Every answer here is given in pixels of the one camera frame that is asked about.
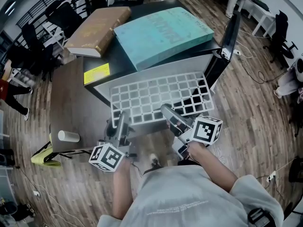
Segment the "person's left shoe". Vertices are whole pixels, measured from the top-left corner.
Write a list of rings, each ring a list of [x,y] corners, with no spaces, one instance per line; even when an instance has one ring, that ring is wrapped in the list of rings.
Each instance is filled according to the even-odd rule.
[[[160,161],[156,154],[151,153],[150,154],[150,162],[152,168],[162,168],[162,165],[160,164]]]

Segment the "white plastic grid tray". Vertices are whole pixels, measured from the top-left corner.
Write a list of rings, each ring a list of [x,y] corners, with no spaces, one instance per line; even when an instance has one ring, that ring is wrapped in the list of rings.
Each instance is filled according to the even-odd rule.
[[[122,112],[130,125],[164,120],[160,111],[167,104],[181,116],[214,109],[211,92],[202,72],[189,72],[116,86],[110,89],[111,119],[117,126]]]

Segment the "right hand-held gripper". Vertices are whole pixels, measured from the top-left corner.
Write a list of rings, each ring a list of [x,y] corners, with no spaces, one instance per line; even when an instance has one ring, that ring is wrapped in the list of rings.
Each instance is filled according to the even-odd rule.
[[[206,147],[219,138],[223,121],[211,116],[200,116],[191,119],[182,118],[169,105],[160,107],[163,116],[170,122],[170,130],[174,133],[172,149],[180,159],[188,157],[188,144],[192,141],[203,143]]]

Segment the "teal hardcover book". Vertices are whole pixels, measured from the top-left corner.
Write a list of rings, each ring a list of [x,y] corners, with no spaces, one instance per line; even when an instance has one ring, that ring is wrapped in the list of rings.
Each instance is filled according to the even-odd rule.
[[[137,71],[212,40],[214,31],[181,7],[135,19],[114,29]]]

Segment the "white cylinder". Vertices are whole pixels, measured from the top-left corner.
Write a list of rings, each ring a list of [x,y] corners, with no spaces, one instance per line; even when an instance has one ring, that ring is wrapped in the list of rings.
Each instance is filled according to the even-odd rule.
[[[80,135],[77,133],[74,133],[74,132],[69,132],[69,131],[59,131],[58,139],[60,141],[65,141],[65,142],[79,142]]]

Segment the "wooden desk with white legs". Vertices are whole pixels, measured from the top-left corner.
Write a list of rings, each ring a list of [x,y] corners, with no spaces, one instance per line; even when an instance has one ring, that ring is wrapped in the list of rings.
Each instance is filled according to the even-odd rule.
[[[11,81],[15,82],[18,85],[21,85],[23,87],[30,87],[30,85],[28,85],[24,81],[21,81],[16,76],[21,75],[24,79],[28,79],[28,80],[30,80],[30,78],[28,76],[26,76],[24,73],[22,73],[20,69],[12,68],[11,64],[12,64],[12,61],[7,60],[7,62],[5,63],[5,66],[4,66],[4,71],[3,71],[3,75],[1,77],[1,79],[4,81],[7,81],[7,82],[11,82]]]

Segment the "black flat device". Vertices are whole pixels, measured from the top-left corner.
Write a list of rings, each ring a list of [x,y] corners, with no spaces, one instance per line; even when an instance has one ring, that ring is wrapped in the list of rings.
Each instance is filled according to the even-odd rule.
[[[260,0],[251,0],[253,3],[255,3],[256,5],[260,6],[261,8],[263,8],[265,11],[269,11],[269,7],[267,6],[267,4],[263,3]]]

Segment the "brown hardcover book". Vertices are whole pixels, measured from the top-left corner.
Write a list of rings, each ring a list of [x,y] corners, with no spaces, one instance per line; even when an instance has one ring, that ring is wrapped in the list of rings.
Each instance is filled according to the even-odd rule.
[[[97,9],[72,34],[64,48],[75,55],[100,58],[115,36],[114,29],[130,15],[129,7]]]

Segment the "black office chair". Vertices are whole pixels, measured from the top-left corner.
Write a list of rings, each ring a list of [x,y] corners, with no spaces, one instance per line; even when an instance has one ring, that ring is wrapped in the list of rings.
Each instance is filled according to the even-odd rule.
[[[57,25],[64,32],[66,38],[70,38],[84,21],[70,3],[61,3],[60,0],[55,0],[49,5],[45,10],[45,15],[49,22]]]
[[[52,82],[53,71],[63,65],[58,59],[61,55],[53,56],[53,44],[45,47],[43,43],[38,40],[33,24],[25,24],[21,30],[28,49],[35,55],[36,62],[42,69],[42,80],[45,81],[46,76],[49,75],[50,81]]]
[[[288,17],[284,12],[279,11],[279,14],[276,14],[276,31],[271,37],[271,44],[270,46],[263,46],[263,49],[268,48],[273,53],[270,63],[273,63],[277,59],[281,64],[281,70],[287,67],[284,57],[293,59],[294,54],[292,53],[292,49],[295,48],[298,50],[298,47],[293,42],[290,47],[286,45],[287,29]]]
[[[28,70],[32,75],[35,74],[35,58],[25,47],[12,45],[8,49],[7,58],[11,61],[11,68]]]

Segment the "black metal railing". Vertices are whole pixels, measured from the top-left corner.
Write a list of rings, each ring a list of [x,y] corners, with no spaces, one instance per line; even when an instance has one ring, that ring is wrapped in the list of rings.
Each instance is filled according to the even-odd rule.
[[[55,0],[39,0],[34,4],[16,23],[18,28],[22,28],[25,24],[31,23],[39,15],[41,15],[45,9],[50,6]],[[62,0],[62,2],[68,1],[74,10],[83,7],[80,3],[82,0]]]

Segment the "person's right forearm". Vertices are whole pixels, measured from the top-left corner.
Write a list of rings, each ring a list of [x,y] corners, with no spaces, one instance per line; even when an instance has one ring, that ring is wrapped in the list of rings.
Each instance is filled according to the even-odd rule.
[[[216,185],[226,192],[231,191],[238,178],[211,151],[202,143],[196,141],[189,143],[187,151],[202,166]]]

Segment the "yellow green plastic object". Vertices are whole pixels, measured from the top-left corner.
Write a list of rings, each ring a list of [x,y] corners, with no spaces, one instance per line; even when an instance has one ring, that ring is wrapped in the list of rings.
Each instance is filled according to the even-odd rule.
[[[57,155],[58,153],[53,152],[52,138],[49,134],[49,142],[31,157],[31,163],[41,166],[61,167],[60,161],[53,160]]]

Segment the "person's left forearm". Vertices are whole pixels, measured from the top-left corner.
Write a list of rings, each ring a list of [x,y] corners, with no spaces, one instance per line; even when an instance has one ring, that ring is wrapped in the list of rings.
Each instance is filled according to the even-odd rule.
[[[122,220],[134,199],[131,190],[130,168],[132,162],[124,158],[113,174],[112,216]]]

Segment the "black and white appliance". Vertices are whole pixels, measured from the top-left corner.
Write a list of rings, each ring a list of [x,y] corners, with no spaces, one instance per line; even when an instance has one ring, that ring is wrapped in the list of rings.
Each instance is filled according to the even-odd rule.
[[[196,70],[202,71],[208,86],[215,85],[215,82],[231,61],[240,22],[241,14],[235,11],[232,19],[227,23],[221,43],[218,44],[212,39],[209,42],[169,57],[142,72],[136,72],[116,38],[112,40],[102,58],[85,57],[83,59],[84,72],[106,63],[109,64],[110,72],[109,76],[85,86],[91,94],[101,101],[100,103],[90,101],[93,106],[91,119],[101,123],[103,126],[106,125],[107,120],[111,117],[109,96],[112,87],[148,78],[169,76],[172,74],[173,69],[177,70],[177,74]]]

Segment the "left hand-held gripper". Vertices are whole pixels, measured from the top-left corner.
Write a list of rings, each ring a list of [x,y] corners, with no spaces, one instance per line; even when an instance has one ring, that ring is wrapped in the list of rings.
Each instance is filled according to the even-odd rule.
[[[89,163],[104,172],[114,172],[123,158],[137,161],[136,147],[128,140],[129,116],[123,111],[119,117],[117,128],[112,120],[107,120],[105,137],[94,147]]]

